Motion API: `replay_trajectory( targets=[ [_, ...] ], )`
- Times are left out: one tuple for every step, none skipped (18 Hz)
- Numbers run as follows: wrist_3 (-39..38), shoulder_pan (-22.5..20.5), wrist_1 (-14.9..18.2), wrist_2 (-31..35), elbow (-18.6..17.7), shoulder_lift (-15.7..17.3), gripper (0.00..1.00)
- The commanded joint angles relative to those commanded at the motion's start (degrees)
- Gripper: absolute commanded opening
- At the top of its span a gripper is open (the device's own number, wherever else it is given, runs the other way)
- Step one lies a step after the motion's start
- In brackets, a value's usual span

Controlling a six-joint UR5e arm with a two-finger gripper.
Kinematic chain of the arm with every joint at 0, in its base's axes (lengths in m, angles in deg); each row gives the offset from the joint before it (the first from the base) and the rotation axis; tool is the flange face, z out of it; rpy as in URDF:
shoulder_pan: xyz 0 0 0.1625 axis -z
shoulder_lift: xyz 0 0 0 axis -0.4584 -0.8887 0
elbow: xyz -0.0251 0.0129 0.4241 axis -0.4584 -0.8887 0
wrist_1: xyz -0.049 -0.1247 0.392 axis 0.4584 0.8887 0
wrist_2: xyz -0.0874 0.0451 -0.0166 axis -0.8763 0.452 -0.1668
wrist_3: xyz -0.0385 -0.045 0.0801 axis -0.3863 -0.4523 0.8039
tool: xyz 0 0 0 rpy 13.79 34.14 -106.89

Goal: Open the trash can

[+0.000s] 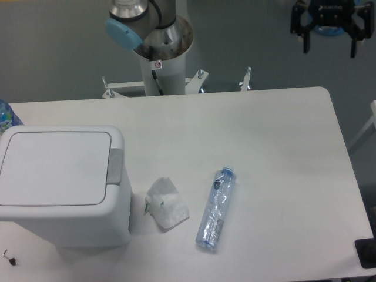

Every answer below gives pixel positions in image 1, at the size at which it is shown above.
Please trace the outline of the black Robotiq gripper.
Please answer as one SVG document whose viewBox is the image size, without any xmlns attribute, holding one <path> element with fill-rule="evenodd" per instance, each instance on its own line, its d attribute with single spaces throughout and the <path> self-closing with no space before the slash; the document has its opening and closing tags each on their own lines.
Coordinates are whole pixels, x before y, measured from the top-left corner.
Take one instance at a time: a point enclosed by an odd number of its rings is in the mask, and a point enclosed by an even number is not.
<svg viewBox="0 0 376 282">
<path fill-rule="evenodd" d="M 301 16 L 308 12 L 311 21 L 301 24 Z M 353 14 L 359 16 L 364 23 L 360 28 L 353 20 Z M 357 54 L 357 43 L 372 37 L 375 30 L 375 3 L 368 1 L 356 5 L 354 1 L 296 1 L 291 10 L 290 33 L 303 39 L 303 53 L 310 50 L 310 32 L 316 26 L 342 26 L 350 24 L 349 35 L 352 39 L 350 57 Z"/>
</svg>

